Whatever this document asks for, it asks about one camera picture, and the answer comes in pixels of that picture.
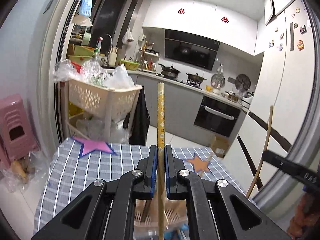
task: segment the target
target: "floor tile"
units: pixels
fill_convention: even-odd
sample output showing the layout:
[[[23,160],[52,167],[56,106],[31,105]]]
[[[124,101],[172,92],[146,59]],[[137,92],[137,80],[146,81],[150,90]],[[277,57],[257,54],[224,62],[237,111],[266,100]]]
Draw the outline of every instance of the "floor tile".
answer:
[[[24,199],[29,205],[33,214],[35,214],[40,196],[44,190],[44,184],[47,181],[48,175],[46,174],[43,178],[34,178],[30,181],[26,191],[22,192]]]
[[[21,240],[30,240],[33,235],[34,214],[22,193],[19,190],[10,193],[0,183],[0,208],[18,237]]]
[[[169,144],[171,144],[172,147],[202,147],[200,144],[188,141],[176,135],[173,136]]]
[[[173,134],[164,132],[164,143],[169,144],[173,138]],[[147,146],[157,145],[157,128],[153,126],[149,126],[148,134],[147,134]]]

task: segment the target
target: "table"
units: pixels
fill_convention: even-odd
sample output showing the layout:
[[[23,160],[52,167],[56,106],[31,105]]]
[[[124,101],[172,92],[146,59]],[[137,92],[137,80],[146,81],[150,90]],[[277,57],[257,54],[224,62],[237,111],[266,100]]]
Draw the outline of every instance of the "table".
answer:
[[[44,186],[35,213],[34,234],[48,223],[56,214],[65,208],[95,179],[101,178],[106,182],[119,179],[124,173],[135,169],[142,158],[149,155],[149,147],[136,145],[111,144],[117,155],[94,151],[78,158],[81,144],[67,138],[53,156],[49,167],[49,177]],[[173,156],[182,160],[192,159],[194,153],[201,159],[214,155],[207,147],[173,148]],[[184,162],[185,168],[193,171],[191,163]],[[225,166],[215,155],[208,165],[210,170],[203,178],[211,181],[226,179],[243,195],[245,191],[239,183],[228,174]]]

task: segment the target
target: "orange star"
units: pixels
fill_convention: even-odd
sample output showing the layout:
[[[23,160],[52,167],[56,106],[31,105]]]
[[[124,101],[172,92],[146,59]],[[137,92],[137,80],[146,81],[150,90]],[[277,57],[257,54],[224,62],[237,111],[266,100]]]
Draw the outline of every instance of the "orange star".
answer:
[[[188,159],[186,161],[192,164],[194,172],[200,172],[200,171],[210,172],[208,168],[208,164],[210,162],[201,160],[196,154],[193,155],[193,159]]]

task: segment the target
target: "rice cooker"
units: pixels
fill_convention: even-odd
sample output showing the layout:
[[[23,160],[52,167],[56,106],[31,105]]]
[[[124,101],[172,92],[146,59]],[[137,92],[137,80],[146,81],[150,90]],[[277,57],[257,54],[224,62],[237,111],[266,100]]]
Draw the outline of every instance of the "rice cooker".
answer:
[[[253,95],[250,92],[247,92],[242,97],[242,105],[246,108],[250,107],[250,104],[252,102]]]

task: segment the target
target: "yellow floral stick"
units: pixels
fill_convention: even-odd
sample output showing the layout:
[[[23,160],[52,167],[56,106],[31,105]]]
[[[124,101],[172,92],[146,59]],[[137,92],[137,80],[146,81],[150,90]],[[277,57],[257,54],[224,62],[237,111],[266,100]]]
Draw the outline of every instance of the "yellow floral stick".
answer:
[[[158,227],[159,240],[164,239],[164,84],[158,83]]]

